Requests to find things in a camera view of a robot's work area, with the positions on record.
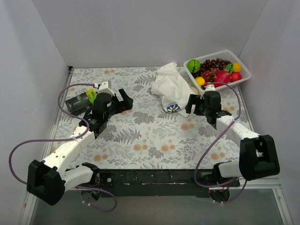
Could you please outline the red dragon fruit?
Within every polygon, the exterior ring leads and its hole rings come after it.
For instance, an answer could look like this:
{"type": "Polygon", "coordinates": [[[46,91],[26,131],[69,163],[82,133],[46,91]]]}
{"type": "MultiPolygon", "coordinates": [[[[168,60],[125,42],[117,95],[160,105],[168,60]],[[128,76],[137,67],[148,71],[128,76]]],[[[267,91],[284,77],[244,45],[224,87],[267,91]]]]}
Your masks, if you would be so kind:
{"type": "Polygon", "coordinates": [[[222,86],[220,83],[230,83],[232,81],[232,76],[227,70],[223,70],[218,72],[216,77],[214,78],[214,86],[215,88],[222,86]]]}

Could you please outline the red apple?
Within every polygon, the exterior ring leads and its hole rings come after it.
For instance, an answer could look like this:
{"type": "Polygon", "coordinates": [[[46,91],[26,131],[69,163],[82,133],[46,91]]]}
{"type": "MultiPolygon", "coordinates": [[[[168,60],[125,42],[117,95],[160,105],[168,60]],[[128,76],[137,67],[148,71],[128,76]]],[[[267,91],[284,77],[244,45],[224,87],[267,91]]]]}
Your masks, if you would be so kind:
{"type": "Polygon", "coordinates": [[[231,82],[236,82],[242,79],[240,72],[233,72],[231,74],[231,82]]]}

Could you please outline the black green cardboard box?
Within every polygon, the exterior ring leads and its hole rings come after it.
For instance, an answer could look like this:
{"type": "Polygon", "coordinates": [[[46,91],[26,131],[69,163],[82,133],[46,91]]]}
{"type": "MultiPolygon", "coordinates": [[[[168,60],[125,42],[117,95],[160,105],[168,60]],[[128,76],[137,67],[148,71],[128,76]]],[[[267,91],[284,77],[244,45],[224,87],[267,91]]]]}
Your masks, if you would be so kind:
{"type": "Polygon", "coordinates": [[[65,101],[68,111],[75,116],[87,112],[93,105],[97,97],[97,92],[90,89],[71,99],[65,101]]]}

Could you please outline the yellow orange left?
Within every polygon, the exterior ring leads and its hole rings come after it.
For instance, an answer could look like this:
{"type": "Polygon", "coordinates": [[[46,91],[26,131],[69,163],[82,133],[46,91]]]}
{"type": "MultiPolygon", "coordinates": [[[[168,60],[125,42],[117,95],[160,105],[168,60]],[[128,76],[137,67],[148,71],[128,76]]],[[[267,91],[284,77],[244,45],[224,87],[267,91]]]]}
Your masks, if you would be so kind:
{"type": "Polygon", "coordinates": [[[206,83],[206,81],[203,77],[197,77],[197,78],[195,78],[195,81],[197,82],[197,84],[199,86],[203,86],[206,83]]]}

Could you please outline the red grape bunch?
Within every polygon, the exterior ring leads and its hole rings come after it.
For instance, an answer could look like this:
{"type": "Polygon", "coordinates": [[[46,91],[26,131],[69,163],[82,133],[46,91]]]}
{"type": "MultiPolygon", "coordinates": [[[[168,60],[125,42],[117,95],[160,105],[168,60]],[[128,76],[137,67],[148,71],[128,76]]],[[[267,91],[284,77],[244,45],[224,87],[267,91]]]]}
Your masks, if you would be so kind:
{"type": "Polygon", "coordinates": [[[219,68],[210,68],[201,72],[200,76],[205,80],[205,82],[213,82],[218,73],[219,68]]]}

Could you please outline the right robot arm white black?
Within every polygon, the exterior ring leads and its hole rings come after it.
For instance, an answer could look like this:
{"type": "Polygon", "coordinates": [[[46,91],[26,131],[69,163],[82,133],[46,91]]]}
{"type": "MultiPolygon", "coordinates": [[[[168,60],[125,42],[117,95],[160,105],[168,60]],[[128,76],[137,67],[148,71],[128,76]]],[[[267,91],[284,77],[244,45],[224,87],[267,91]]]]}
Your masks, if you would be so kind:
{"type": "Polygon", "coordinates": [[[187,113],[206,117],[207,122],[220,131],[219,137],[226,135],[240,149],[237,161],[213,166],[213,187],[227,185],[238,178],[252,181],[280,173],[274,139],[247,129],[231,113],[223,110],[219,92],[209,90],[202,96],[191,94],[185,109],[187,113]]]}

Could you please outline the dark purple grape bunch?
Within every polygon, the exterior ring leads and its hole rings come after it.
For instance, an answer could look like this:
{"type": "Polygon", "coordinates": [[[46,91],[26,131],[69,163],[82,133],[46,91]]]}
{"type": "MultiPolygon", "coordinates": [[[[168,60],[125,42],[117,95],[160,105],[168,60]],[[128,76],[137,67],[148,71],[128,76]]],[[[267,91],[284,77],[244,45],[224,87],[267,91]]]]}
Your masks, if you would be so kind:
{"type": "Polygon", "coordinates": [[[200,72],[204,72],[211,69],[219,69],[223,70],[227,65],[231,64],[229,60],[223,60],[220,58],[212,59],[212,60],[206,60],[204,63],[200,66],[200,72]]]}

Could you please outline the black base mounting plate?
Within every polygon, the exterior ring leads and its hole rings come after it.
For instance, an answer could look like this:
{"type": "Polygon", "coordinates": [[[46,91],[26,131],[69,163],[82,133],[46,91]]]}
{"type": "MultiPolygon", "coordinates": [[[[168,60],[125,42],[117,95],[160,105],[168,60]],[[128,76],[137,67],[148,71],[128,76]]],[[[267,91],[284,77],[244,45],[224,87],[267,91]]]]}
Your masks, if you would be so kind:
{"type": "Polygon", "coordinates": [[[193,169],[101,169],[95,180],[80,184],[121,196],[195,196],[209,198],[208,188],[194,181],[193,169]]]}

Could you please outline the green watermelon ball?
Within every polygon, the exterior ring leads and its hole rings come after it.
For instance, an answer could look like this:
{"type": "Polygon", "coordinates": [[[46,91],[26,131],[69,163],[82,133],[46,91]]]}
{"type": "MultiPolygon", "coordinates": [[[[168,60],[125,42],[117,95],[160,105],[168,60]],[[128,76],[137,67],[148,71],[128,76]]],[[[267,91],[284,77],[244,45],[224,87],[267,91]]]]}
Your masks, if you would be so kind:
{"type": "Polygon", "coordinates": [[[197,72],[199,72],[201,68],[201,64],[198,60],[196,59],[193,59],[193,60],[190,60],[188,63],[187,63],[187,69],[189,70],[190,73],[192,74],[195,74],[197,72]]]}

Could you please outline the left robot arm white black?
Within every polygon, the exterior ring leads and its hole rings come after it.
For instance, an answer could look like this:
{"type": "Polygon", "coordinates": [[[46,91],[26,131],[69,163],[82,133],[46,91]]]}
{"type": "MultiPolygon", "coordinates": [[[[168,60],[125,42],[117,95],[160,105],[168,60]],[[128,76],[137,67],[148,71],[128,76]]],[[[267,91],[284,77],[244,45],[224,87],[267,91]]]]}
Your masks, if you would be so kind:
{"type": "Polygon", "coordinates": [[[87,111],[71,135],[56,151],[42,161],[33,160],[28,168],[27,191],[49,205],[55,205],[64,193],[81,184],[89,188],[100,183],[100,169],[83,163],[75,169],[68,169],[73,159],[91,144],[106,129],[107,122],[115,115],[130,110],[133,99],[123,89],[119,90],[122,100],[108,91],[98,93],[94,106],[87,111]]]}

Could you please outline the white t-shirt daisy print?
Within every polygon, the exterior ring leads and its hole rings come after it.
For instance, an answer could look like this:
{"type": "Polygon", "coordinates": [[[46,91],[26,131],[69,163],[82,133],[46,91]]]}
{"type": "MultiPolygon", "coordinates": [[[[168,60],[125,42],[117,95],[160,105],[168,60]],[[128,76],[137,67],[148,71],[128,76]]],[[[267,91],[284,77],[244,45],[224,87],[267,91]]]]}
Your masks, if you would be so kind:
{"type": "Polygon", "coordinates": [[[188,82],[177,71],[175,62],[162,66],[157,71],[157,77],[152,83],[151,93],[161,98],[163,110],[166,113],[178,112],[183,117],[188,117],[186,105],[191,94],[198,94],[196,88],[188,82]]]}

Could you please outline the yellow lemon back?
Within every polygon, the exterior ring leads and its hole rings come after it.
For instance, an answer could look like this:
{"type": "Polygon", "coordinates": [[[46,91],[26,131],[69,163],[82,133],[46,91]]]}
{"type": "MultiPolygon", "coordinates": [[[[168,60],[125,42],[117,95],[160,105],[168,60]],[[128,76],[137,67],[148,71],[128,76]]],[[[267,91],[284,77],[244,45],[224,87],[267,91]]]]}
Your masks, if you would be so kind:
{"type": "Polygon", "coordinates": [[[233,63],[232,71],[233,72],[240,72],[241,71],[241,65],[239,63],[233,63]]]}

